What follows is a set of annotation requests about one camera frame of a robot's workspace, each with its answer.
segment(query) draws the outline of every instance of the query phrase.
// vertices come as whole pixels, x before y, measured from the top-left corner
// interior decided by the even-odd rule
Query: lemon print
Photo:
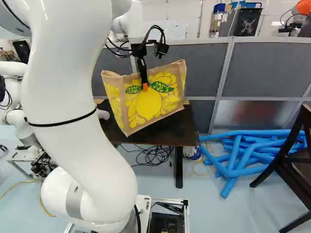
[[[110,85],[108,83],[104,83],[105,90],[110,102],[111,109],[113,111],[113,114],[115,115],[116,122],[120,129],[124,129],[124,123],[121,119],[121,100],[120,100],[120,90],[119,88]]]
[[[142,91],[141,80],[124,85],[130,128],[177,108],[179,97],[176,80],[177,77],[170,72],[159,72],[148,76],[147,91]]]
[[[177,108],[178,103],[179,103],[179,97],[167,96],[163,99],[162,107],[165,111],[171,112]]]
[[[148,91],[141,91],[138,95],[136,112],[147,120],[151,120],[160,111],[161,104],[161,95],[148,87]]]

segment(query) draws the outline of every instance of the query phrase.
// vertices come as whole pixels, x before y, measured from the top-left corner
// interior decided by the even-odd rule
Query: table
[[[175,185],[177,188],[183,187],[183,147],[196,146],[198,142],[198,131],[193,120],[190,104],[185,104],[184,110],[155,122],[129,137],[126,137],[118,127],[109,101],[104,100],[97,107],[110,113],[110,119],[100,120],[100,123],[112,144],[174,146]]]

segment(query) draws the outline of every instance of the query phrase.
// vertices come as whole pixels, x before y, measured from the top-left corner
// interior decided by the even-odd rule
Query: paper shopping bag
[[[126,136],[184,109],[186,71],[184,60],[148,70],[147,91],[140,74],[102,72],[113,114]]]

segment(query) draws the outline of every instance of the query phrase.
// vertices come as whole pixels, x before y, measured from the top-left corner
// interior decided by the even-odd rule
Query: electronic equipment
[[[30,55],[30,48],[26,40],[14,41],[13,46],[22,63],[27,64]]]
[[[222,22],[219,37],[255,36],[262,8],[241,8],[228,13]]]

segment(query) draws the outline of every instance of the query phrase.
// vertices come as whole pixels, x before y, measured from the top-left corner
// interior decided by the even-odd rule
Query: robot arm
[[[97,115],[89,115],[95,109],[91,74],[113,15],[122,13],[117,2],[128,1],[0,2],[32,32],[23,110],[41,146],[60,166],[45,179],[42,201],[74,223],[111,233],[125,227],[137,198],[132,168],[103,133]]]
[[[279,29],[279,33],[290,33],[289,36],[292,36],[292,32],[296,28],[301,28],[300,33],[294,33],[294,36],[298,37],[311,37],[311,0],[301,0],[298,2],[291,10],[292,16],[290,16],[284,23],[285,28]],[[288,25],[290,18],[293,18],[294,23]]]

